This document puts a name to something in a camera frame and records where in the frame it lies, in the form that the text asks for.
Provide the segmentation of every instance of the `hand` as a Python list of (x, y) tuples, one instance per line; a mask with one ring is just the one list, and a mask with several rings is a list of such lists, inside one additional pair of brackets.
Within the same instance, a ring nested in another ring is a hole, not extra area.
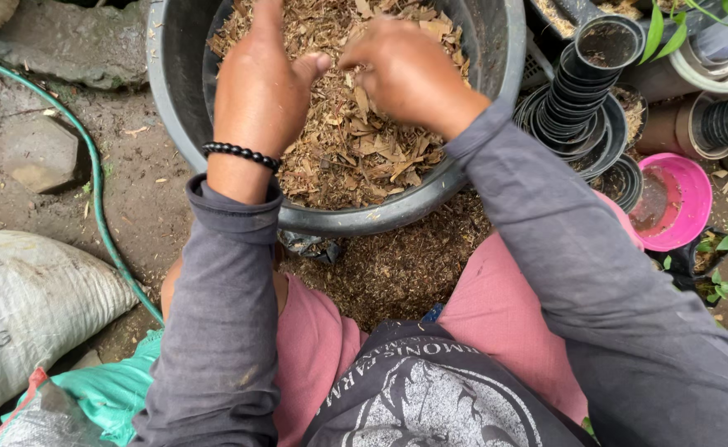
[[(250, 32), (229, 50), (218, 76), (215, 141), (246, 147), (274, 158), (306, 124), (309, 88), (330, 67), (330, 56), (313, 53), (292, 63), (284, 50), (281, 0), (254, 5)], [(234, 155), (212, 154), (208, 183), (243, 203), (264, 201), (272, 172)]]
[(450, 141), (490, 105), (469, 89), (443, 48), (412, 22), (379, 17), (348, 43), (339, 67), (363, 65), (356, 82), (381, 111)]

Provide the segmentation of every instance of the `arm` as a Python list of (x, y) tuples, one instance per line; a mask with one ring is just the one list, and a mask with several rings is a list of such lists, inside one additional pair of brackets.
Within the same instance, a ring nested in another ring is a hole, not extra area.
[[(299, 135), (309, 86), (330, 59), (290, 64), (278, 0), (262, 0), (255, 17), (221, 68), (215, 140), (278, 158)], [(260, 164), (213, 154), (187, 194), (196, 222), (131, 445), (275, 445), (278, 183)]]
[[(512, 125), (511, 104), (483, 103), (415, 29), (382, 22), (368, 34), (342, 61), (374, 68), (361, 82), (379, 108), (450, 142), (567, 340), (602, 443), (728, 445), (728, 332), (697, 296), (651, 269), (577, 174)], [(434, 107), (449, 102), (454, 112)]]

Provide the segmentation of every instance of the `pink plant pot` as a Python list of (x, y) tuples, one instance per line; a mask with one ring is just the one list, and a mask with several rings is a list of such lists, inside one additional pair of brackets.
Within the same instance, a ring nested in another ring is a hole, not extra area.
[(689, 158), (656, 154), (639, 163), (643, 195), (629, 218), (645, 248), (668, 251), (695, 239), (709, 219), (709, 177)]

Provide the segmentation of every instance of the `teal plastic bag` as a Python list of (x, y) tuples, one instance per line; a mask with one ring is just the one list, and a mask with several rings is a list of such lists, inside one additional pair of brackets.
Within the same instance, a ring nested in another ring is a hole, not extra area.
[(89, 419), (102, 428), (103, 441), (120, 447), (135, 436), (132, 417), (143, 409), (152, 384), (149, 368), (160, 357), (163, 330), (149, 331), (129, 359), (68, 371), (51, 378), (77, 401)]

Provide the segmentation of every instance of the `black plastic basin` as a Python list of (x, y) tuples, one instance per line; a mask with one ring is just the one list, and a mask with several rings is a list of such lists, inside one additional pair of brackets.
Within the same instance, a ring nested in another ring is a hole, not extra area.
[[(149, 79), (162, 118), (180, 154), (196, 172), (207, 169), (199, 148), (212, 139), (204, 104), (202, 58), (212, 18), (221, 0), (164, 0), (153, 3), (154, 32), (147, 39)], [(526, 27), (521, 0), (438, 0), (463, 29), (462, 46), (471, 59), (469, 82), (491, 99), (515, 102), (524, 70)], [(325, 211), (285, 201), (279, 227), (315, 236), (361, 236), (414, 222), (450, 199), (466, 177), (450, 158), (424, 175), (423, 183), (380, 205)]]

